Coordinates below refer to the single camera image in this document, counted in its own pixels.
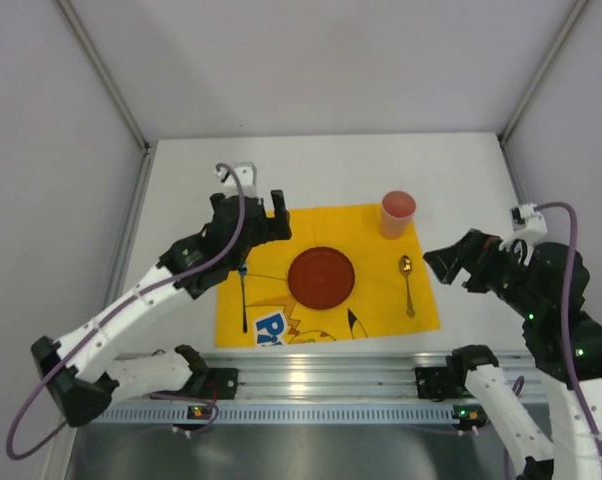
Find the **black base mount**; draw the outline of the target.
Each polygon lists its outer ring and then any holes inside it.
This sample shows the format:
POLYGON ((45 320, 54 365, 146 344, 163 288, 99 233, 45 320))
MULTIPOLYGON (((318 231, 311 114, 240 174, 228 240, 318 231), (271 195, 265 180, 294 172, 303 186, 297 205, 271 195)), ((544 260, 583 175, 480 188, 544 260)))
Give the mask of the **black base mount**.
POLYGON ((415 379, 419 399, 442 402, 471 397, 447 367, 416 367, 415 379))
POLYGON ((234 400, 238 374, 235 368, 207 368, 194 373, 178 393, 204 400, 234 400))

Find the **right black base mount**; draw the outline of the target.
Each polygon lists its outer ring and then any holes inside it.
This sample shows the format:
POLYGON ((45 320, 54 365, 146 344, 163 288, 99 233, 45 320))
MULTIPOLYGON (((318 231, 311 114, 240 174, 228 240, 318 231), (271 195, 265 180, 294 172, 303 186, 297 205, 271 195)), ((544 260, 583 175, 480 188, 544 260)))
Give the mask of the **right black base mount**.
POLYGON ((419 399, 442 402, 471 397, 447 367, 416 367, 415 379, 419 399))

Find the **pink plastic cup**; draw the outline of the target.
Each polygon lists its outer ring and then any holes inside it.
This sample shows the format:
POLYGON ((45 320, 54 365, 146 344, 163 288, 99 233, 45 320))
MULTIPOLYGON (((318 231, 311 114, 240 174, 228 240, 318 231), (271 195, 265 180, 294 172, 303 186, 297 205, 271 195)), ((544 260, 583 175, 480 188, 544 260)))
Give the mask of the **pink plastic cup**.
POLYGON ((416 211, 415 199, 404 191, 388 192, 381 201, 380 231, 384 238, 398 239, 416 211))

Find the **right aluminium corner post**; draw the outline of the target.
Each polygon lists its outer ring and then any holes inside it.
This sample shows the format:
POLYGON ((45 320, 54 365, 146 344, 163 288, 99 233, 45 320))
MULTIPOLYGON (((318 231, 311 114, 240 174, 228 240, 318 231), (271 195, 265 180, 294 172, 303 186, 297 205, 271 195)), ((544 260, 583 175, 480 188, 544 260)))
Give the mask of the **right aluminium corner post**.
POLYGON ((498 140, 501 147, 505 147, 516 132, 518 126, 531 108, 536 96, 540 93, 543 85, 549 79, 562 53, 567 48, 571 37, 575 34, 579 24, 593 4, 594 2, 591 0, 576 0, 571 2, 567 14, 561 21, 556 32, 552 35, 550 43, 541 56, 537 66, 534 68, 529 81, 517 100, 505 126, 498 134, 498 140))

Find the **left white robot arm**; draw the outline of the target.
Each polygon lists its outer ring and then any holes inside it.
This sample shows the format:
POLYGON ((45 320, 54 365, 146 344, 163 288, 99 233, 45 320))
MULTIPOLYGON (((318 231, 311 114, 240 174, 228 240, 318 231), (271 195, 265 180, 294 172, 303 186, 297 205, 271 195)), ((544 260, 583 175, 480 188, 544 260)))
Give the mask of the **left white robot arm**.
POLYGON ((84 426, 115 403, 154 392, 196 395, 208 367, 189 345, 121 359, 127 342, 167 312, 201 297, 239 270, 250 251, 292 236, 282 191, 262 199, 215 193, 202 230, 174 242, 150 270, 93 320, 56 340, 43 336, 31 353, 48 392, 71 427, 84 426))

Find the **yellow printed cloth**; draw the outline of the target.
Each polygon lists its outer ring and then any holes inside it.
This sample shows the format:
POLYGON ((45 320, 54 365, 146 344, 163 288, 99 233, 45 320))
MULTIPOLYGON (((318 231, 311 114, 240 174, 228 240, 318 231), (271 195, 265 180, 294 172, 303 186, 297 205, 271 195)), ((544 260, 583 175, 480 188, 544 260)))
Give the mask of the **yellow printed cloth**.
POLYGON ((317 344, 437 330, 440 322, 422 259, 417 230, 408 226, 389 240, 380 231, 381 208, 375 204, 291 211, 292 238, 255 248, 245 277, 248 332, 242 331, 238 273, 218 289, 215 345, 253 348, 317 344), (288 269, 303 251, 319 246, 344 253, 356 279, 339 306, 313 310, 298 303, 287 285, 288 269), (406 288, 399 260, 408 255, 415 316, 406 314, 406 288))

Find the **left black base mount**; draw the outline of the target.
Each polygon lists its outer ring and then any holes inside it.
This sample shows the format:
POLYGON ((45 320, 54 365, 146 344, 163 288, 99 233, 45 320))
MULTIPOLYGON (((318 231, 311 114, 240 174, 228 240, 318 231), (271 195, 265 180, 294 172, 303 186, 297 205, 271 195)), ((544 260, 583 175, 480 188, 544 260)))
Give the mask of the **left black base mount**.
POLYGON ((235 368, 207 368, 194 373, 178 393, 204 400, 234 400, 238 374, 235 368))

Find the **aluminium corner post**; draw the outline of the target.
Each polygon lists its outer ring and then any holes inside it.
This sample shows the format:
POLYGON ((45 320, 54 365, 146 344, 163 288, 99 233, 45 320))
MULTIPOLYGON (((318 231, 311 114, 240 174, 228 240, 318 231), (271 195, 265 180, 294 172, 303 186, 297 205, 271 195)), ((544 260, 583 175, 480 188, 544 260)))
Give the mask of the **aluminium corner post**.
POLYGON ((567 14, 561 21, 556 32, 552 35, 550 43, 541 56, 537 66, 534 68, 529 81, 517 100, 505 126, 498 134, 498 140, 501 147, 505 147, 516 132, 518 126, 531 108, 536 96, 540 93, 543 85, 549 79, 562 53, 567 48, 571 37, 575 34, 579 24, 593 4, 594 2, 591 0, 576 0, 571 2, 567 14))
POLYGON ((72 36, 98 77, 109 100, 132 136, 135 144, 142 152, 147 152, 150 149, 150 143, 142 133, 128 102, 125 100, 124 95, 112 76, 106 62, 102 58, 102 55, 85 27, 73 2, 69 0, 52 0, 52 3, 71 31, 72 36))

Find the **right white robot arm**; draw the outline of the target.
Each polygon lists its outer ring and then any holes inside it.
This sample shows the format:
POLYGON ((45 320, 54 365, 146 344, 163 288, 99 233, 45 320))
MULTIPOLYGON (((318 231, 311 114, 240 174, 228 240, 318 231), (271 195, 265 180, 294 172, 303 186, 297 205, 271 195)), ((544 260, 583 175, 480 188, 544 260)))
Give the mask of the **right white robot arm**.
POLYGON ((590 275, 580 254, 572 244, 545 241, 546 234, 544 227, 524 227, 502 239, 471 229, 423 259, 440 283, 465 271, 467 292, 492 293, 522 317, 551 436, 506 385, 488 346, 457 348, 446 364, 487 414, 518 478, 602 479, 602 326, 583 308, 590 275))

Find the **gold metal spoon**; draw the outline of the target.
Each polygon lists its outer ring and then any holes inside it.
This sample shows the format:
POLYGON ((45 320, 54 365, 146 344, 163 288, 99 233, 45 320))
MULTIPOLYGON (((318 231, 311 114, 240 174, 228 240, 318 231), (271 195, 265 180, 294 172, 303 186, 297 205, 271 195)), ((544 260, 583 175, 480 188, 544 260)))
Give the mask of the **gold metal spoon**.
POLYGON ((413 318, 415 316, 415 308, 412 300, 410 289, 410 276, 413 272, 412 260, 408 255, 403 255, 399 260, 399 270, 405 281, 406 288, 406 314, 413 318))

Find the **red round plate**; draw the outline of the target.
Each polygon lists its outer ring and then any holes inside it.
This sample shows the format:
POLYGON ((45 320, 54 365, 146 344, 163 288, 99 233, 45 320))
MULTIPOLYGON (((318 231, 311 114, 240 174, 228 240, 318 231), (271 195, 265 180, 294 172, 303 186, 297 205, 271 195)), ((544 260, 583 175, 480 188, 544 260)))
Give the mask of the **red round plate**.
POLYGON ((328 310, 342 304, 355 285, 351 260, 335 248, 319 246, 307 249, 292 261, 287 285, 292 297, 313 310, 328 310))

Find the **left aluminium corner post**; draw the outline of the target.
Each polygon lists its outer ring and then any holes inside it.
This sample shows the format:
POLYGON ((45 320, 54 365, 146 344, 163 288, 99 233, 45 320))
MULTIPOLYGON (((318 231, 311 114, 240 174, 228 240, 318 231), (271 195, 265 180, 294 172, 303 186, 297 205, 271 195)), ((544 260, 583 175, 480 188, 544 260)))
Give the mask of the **left aluminium corner post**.
POLYGON ((150 149, 150 143, 142 133, 128 102, 125 100, 124 95, 112 76, 106 62, 102 58, 102 55, 85 27, 73 2, 69 0, 52 0, 52 3, 71 31, 72 36, 98 77, 109 100, 132 136, 135 144, 142 152, 147 152, 150 149))

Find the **blue plastic fork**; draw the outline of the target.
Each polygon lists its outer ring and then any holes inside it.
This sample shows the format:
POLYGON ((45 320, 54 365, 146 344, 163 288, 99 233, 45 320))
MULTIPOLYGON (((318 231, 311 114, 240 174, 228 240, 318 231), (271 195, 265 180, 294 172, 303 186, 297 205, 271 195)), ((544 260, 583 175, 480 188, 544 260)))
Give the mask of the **blue plastic fork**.
POLYGON ((240 288, 241 288, 241 299, 242 299, 242 331, 244 333, 248 332, 248 319, 247 319, 247 310, 246 310, 246 290, 245 290, 245 277, 247 275, 247 265, 244 264, 238 270, 239 280, 240 280, 240 288))

